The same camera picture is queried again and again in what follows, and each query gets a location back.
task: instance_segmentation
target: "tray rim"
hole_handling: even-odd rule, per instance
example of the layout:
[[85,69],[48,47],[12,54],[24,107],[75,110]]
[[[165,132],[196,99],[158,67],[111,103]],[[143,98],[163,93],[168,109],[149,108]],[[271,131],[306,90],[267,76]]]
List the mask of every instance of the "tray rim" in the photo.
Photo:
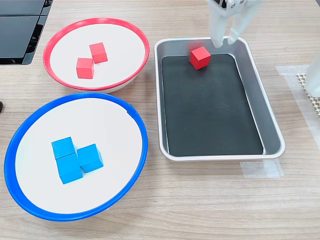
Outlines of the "tray rim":
[[276,130],[277,136],[280,141],[280,149],[274,154],[252,154],[252,155],[201,155],[201,156],[174,156],[171,155],[168,151],[165,150],[163,145],[163,134],[162,134],[162,117],[161,117],[161,99],[160,99],[160,81],[159,81],[159,65],[158,65],[158,46],[164,42],[171,41],[196,41],[196,40],[211,40],[210,37],[183,37],[183,38],[165,38],[158,41],[154,45],[154,61],[155,61],[155,81],[156,81],[156,106],[157,106],[157,121],[158,121],[158,136],[159,136],[159,148],[161,153],[171,160],[172,162],[198,162],[198,161],[241,161],[241,160],[261,160],[261,159],[277,159],[282,156],[286,149],[285,139],[281,133],[280,127],[278,125],[276,116],[271,108],[267,93],[261,81],[261,78],[258,73],[254,58],[252,56],[251,50],[248,43],[241,37],[237,41],[242,42],[245,45],[247,53],[249,55],[253,70],[255,72],[260,90],[262,92],[263,98],[267,105],[269,114],[271,116],[274,128]]
[[[114,102],[115,104],[118,104],[124,109],[126,109],[127,113],[134,119],[134,121],[136,122],[136,124],[140,129],[141,138],[142,138],[142,148],[141,148],[141,155],[140,155],[138,166],[135,172],[133,173],[131,179],[123,187],[123,189],[120,190],[114,197],[112,197],[105,203],[101,204],[100,206],[97,206],[87,211],[76,212],[76,213],[56,213],[56,212],[43,210],[42,208],[33,204],[25,196],[25,194],[23,193],[23,191],[19,186],[17,175],[16,175],[16,154],[17,154],[18,146],[23,136],[28,131],[28,129],[45,113],[62,104],[65,104],[74,100],[86,99],[86,98],[96,98],[96,99],[103,99],[103,100]],[[131,189],[131,187],[135,184],[138,177],[140,176],[140,173],[142,172],[147,159],[147,153],[148,153],[148,135],[147,135],[146,126],[142,118],[138,114],[138,112],[130,104],[128,104],[127,102],[123,101],[122,99],[116,96],[112,96],[105,93],[98,93],[98,92],[74,93],[74,94],[57,98],[45,104],[44,106],[36,110],[33,114],[31,114],[20,125],[20,127],[17,129],[17,131],[13,135],[5,154],[4,179],[5,179],[5,183],[8,188],[8,191],[11,194],[12,198],[22,209],[24,209],[28,213],[36,217],[39,217],[41,219],[50,220],[50,221],[57,221],[57,222],[75,221],[75,220],[80,220],[80,219],[84,219],[84,218],[88,218],[93,215],[96,215],[108,209],[116,202],[118,202]]]
[[[95,24],[113,24],[113,25],[119,25],[122,27],[125,27],[131,31],[133,31],[135,34],[137,34],[139,36],[139,38],[142,40],[143,45],[144,45],[144,59],[143,62],[141,64],[141,66],[129,77],[127,77],[126,79],[119,81],[117,83],[114,83],[112,85],[107,85],[107,86],[100,86],[100,87],[82,87],[82,86],[76,86],[76,85],[72,85],[69,83],[64,82],[62,79],[60,79],[52,70],[51,68],[51,63],[50,63],[50,57],[51,57],[51,53],[52,50],[54,49],[54,47],[56,46],[56,44],[60,41],[60,39],[62,39],[65,35],[67,35],[68,33],[70,33],[71,31],[84,27],[84,26],[88,26],[88,25],[95,25]],[[138,28],[137,26],[133,25],[132,23],[128,22],[128,21],[124,21],[121,19],[116,19],[116,18],[108,18],[108,17],[94,17],[94,18],[88,18],[88,19],[83,19],[77,22],[74,22],[66,27],[64,27],[63,29],[61,29],[60,31],[58,31],[56,34],[54,34],[54,36],[49,40],[49,42],[46,44],[44,51],[43,51],[43,65],[45,70],[47,71],[47,73],[58,83],[72,88],[72,89],[77,89],[77,90],[83,90],[83,91],[104,91],[104,90],[109,90],[110,92],[113,92],[112,90],[115,89],[118,90],[118,88],[120,86],[125,86],[126,84],[128,84],[130,82],[130,80],[132,80],[133,78],[135,78],[137,76],[137,74],[145,67],[145,65],[147,64],[148,58],[150,55],[150,45],[149,45],[149,41],[146,37],[146,35],[144,34],[144,32],[142,30],[140,30],[140,28]]]

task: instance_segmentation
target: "clear tape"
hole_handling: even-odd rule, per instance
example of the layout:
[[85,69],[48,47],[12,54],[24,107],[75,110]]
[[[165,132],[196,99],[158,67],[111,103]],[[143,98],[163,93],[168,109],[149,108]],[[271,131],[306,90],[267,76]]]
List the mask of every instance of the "clear tape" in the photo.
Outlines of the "clear tape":
[[260,162],[240,162],[246,179],[274,179],[284,176],[279,159],[264,159]]
[[309,65],[277,66],[278,73],[284,77],[292,95],[320,149],[320,120],[303,86],[298,81],[298,73],[306,73]]

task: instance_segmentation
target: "wooden block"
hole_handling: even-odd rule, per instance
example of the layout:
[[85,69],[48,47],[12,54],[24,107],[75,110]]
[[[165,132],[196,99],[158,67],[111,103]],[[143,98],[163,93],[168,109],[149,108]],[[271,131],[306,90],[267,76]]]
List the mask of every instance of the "wooden block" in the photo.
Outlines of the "wooden block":
[[104,46],[103,42],[92,44],[89,47],[90,47],[91,55],[93,58],[93,62],[95,64],[99,64],[99,63],[103,63],[103,62],[108,61],[107,53],[106,53],[105,46]]
[[83,177],[76,153],[58,158],[56,164],[59,177],[63,184],[70,183]]
[[51,143],[54,153],[54,158],[59,159],[70,154],[75,154],[76,150],[71,137],[66,137]]
[[76,62],[76,74],[79,79],[94,78],[94,61],[92,58],[78,58]]
[[89,173],[104,166],[96,144],[80,148],[77,150],[77,153],[80,167],[85,173]]
[[191,51],[190,62],[196,70],[202,69],[209,65],[211,54],[204,46]]

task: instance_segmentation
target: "wooden table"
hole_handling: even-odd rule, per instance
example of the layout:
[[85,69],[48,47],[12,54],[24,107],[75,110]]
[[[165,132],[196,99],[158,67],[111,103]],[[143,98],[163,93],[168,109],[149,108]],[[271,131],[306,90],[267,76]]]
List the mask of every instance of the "wooden table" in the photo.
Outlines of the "wooden table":
[[[117,204],[75,222],[51,222],[25,212],[4,179],[8,144],[20,124],[44,104],[76,91],[55,82],[43,66],[45,45],[82,19],[129,21],[149,39],[151,54],[133,85],[114,93],[132,104],[147,127],[145,167]],[[0,239],[25,240],[318,240],[320,152],[276,66],[310,64],[320,51],[315,1],[266,1],[242,37],[248,42],[286,141],[284,177],[244,178],[239,162],[172,163],[158,147],[155,43],[207,37],[204,0],[55,0],[30,65],[0,66]]]

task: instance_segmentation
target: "blue cube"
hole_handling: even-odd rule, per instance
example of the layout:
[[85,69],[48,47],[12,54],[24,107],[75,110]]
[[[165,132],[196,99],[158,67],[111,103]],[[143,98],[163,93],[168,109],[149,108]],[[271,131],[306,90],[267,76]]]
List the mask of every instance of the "blue cube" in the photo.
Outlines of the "blue cube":
[[63,184],[70,183],[83,177],[76,153],[60,157],[56,160],[59,177]]
[[104,166],[96,144],[80,148],[77,150],[77,153],[80,167],[85,173],[89,173]]
[[70,154],[75,154],[76,150],[71,137],[66,137],[51,143],[54,153],[54,158],[59,159]]

